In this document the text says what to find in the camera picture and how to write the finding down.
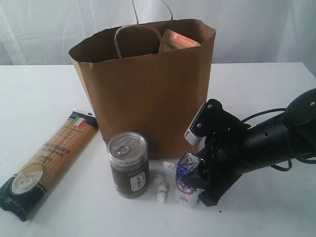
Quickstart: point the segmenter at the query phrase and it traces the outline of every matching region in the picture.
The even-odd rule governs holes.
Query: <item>white table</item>
[[[91,108],[73,66],[0,66],[0,82],[2,185],[73,107]],[[242,119],[286,107],[314,87],[316,79],[301,63],[214,64],[209,98]],[[162,169],[162,161],[153,161],[150,167]],[[172,192],[166,204],[160,204],[153,184],[145,195],[129,200],[114,189],[98,132],[29,221],[22,223],[0,210],[0,236],[315,236],[315,168],[294,161],[287,173],[268,167],[245,174],[217,206],[209,208],[199,203],[196,209],[187,209],[175,202]]]

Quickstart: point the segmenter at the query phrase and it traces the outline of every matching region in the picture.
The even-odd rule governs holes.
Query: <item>white backdrop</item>
[[[214,63],[303,62],[316,76],[315,0],[166,0],[175,19],[217,29]],[[169,19],[135,0],[140,22]],[[104,28],[135,23],[131,0],[0,0],[0,64],[71,64],[68,50]]]

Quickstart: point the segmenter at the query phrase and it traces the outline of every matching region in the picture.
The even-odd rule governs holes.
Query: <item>marshmallow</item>
[[[167,197],[167,194],[165,192],[157,193],[157,200],[160,203],[165,203],[166,202],[166,197]]]
[[[160,184],[158,187],[158,191],[167,192],[168,191],[167,185],[165,183]]]
[[[175,167],[175,163],[164,161],[163,166],[165,169],[173,169]]]
[[[164,181],[164,178],[161,174],[158,174],[154,178],[154,183],[155,184],[161,184]]]

